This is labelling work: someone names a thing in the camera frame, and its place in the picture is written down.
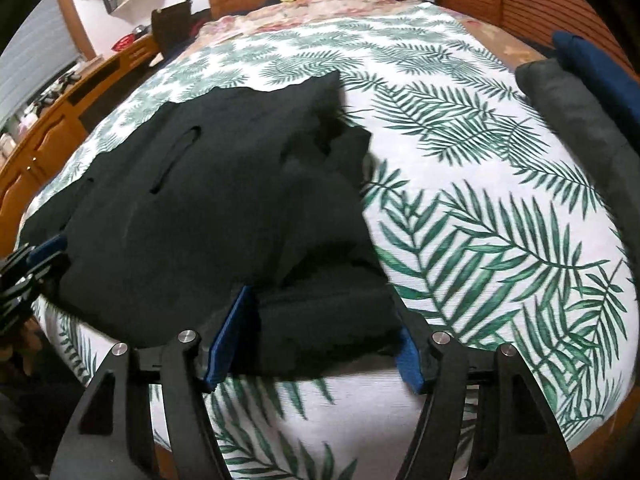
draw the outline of metal pin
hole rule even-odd
[[[196,339],[196,333],[193,330],[183,330],[178,334],[178,341],[181,343],[190,343]]]
[[[431,337],[433,341],[439,345],[446,345],[451,341],[451,336],[446,332],[435,332]]]
[[[500,345],[500,351],[507,357],[513,357],[518,353],[516,347],[510,343],[504,343]]]
[[[111,349],[111,353],[113,355],[122,355],[125,354],[129,350],[129,347],[126,343],[118,343]]]

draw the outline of blue fabric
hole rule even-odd
[[[218,337],[209,349],[209,368],[204,380],[212,391],[217,384],[225,380],[231,361],[236,354],[240,330],[253,304],[250,298],[250,288],[245,285],[240,290]]]
[[[424,378],[420,371],[420,354],[406,328],[402,328],[400,337],[402,345],[396,355],[396,367],[402,380],[411,387],[414,394],[419,394],[424,386]]]
[[[631,146],[640,153],[640,85],[584,38],[557,31],[553,33],[552,41],[562,68],[582,80]]]

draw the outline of bed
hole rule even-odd
[[[211,0],[212,12],[262,1]],[[464,344],[513,342],[575,448],[632,386],[638,304],[610,212],[460,16],[420,1],[382,9],[376,0],[373,10],[360,5],[371,0],[336,1],[334,15],[286,26],[264,9],[257,22],[215,22],[208,40],[91,133],[26,217],[167,100],[216,86],[273,90],[339,70],[344,120],[372,132],[362,205],[389,279],[409,307]],[[34,309],[88,383],[115,341],[43,298]],[[159,386],[150,399],[156,441],[169,448]],[[396,476],[424,399],[391,358],[371,355],[312,381],[228,378],[205,401],[234,478],[382,480]],[[453,478],[464,476],[474,407],[470,391]]]

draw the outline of silver bolt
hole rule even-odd
[[[118,343],[111,349],[111,353],[113,355],[122,355],[125,354],[129,350],[129,347],[126,343]]]
[[[196,339],[196,333],[193,330],[183,330],[178,334],[178,341],[181,343],[190,343]]]
[[[507,357],[513,357],[518,353],[516,347],[510,343],[504,343],[500,345],[500,352],[505,354]]]
[[[439,345],[446,345],[451,341],[451,336],[446,332],[436,332],[431,337]]]

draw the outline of red object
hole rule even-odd
[[[120,38],[118,41],[116,41],[116,44],[111,47],[111,50],[113,50],[114,52],[123,51],[125,48],[127,48],[134,41],[136,41],[136,35],[135,34],[127,34],[126,36],[124,36],[124,37]]]

